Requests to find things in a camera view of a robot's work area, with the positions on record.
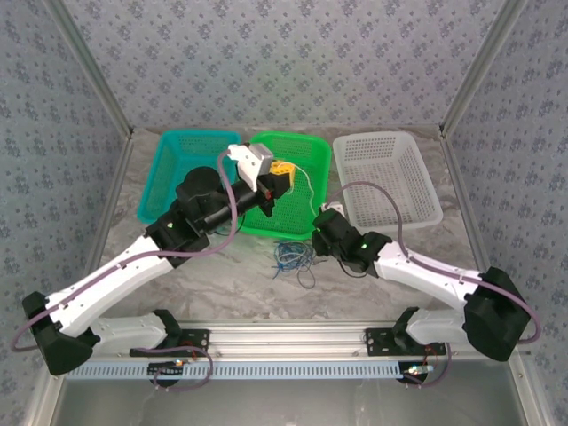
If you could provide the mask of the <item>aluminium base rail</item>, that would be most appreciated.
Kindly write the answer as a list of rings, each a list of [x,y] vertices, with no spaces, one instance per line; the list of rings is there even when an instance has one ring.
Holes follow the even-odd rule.
[[[390,328],[372,320],[187,320],[182,328],[209,331],[217,360],[351,360],[367,356],[365,330]]]

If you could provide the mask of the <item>aluminium table side rail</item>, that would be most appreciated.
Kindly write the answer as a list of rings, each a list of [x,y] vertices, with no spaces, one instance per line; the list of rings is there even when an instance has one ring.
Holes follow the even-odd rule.
[[[483,238],[470,203],[469,194],[463,180],[461,170],[459,168],[457,157],[454,153],[449,137],[443,131],[440,131],[440,138],[441,147],[446,159],[446,165],[450,177],[454,185],[457,201],[461,209],[461,215],[473,257],[476,261],[477,267],[480,270],[486,270],[490,266],[488,255],[486,253]]]
[[[122,183],[126,175],[128,164],[132,153],[132,133],[128,134],[125,144],[118,159],[116,170],[111,181],[111,186],[107,194],[106,203],[102,210],[99,220],[98,229],[95,232],[94,242],[91,252],[87,257],[84,272],[89,274],[97,269],[99,262],[103,256],[104,247],[106,245],[107,236],[111,228],[114,209],[119,199],[122,189]]]

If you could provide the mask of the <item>teal plastic basket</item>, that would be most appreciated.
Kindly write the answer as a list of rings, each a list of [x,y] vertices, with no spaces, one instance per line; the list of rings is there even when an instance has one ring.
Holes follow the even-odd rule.
[[[241,135],[229,130],[168,130],[156,148],[138,219],[155,222],[176,199],[176,188],[187,173],[201,166],[215,168],[217,158],[229,145],[241,143]]]

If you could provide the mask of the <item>green plastic basket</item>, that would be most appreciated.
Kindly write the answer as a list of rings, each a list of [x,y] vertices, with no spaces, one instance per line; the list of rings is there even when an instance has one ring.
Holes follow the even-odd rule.
[[[294,188],[275,202],[272,216],[259,208],[249,211],[241,230],[256,236],[302,241],[312,235],[312,221],[327,195],[327,182],[332,160],[330,144],[323,138],[265,130],[254,135],[252,144],[264,144],[276,161],[296,165]]]

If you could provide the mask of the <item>aluminium frame post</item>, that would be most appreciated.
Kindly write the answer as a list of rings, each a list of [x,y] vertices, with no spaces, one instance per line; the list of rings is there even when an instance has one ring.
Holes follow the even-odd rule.
[[[454,132],[460,119],[466,113],[471,100],[484,81],[527,3],[528,0],[503,1],[443,121],[440,123],[439,131],[443,138],[448,138]]]
[[[114,126],[124,137],[129,138],[132,130],[128,120],[65,2],[63,0],[42,0],[42,2],[78,61],[85,78],[89,81],[109,114]]]

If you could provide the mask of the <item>small black circuit board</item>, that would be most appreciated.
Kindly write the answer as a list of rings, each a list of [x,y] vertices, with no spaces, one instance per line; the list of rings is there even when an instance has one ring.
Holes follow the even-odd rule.
[[[410,363],[410,364],[400,365],[400,367],[401,367],[402,379],[406,383],[411,383],[415,385],[422,385],[427,379],[428,374],[434,371],[434,367],[428,364],[418,365]]]
[[[181,376],[185,363],[183,361],[164,361],[149,363],[146,368],[148,376]]]

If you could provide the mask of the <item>white plastic basket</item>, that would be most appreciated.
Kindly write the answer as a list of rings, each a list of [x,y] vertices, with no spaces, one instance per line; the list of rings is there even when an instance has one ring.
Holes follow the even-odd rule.
[[[437,225],[442,208],[414,137],[404,131],[341,136],[333,142],[341,185],[365,181],[343,192],[351,224],[363,232]]]

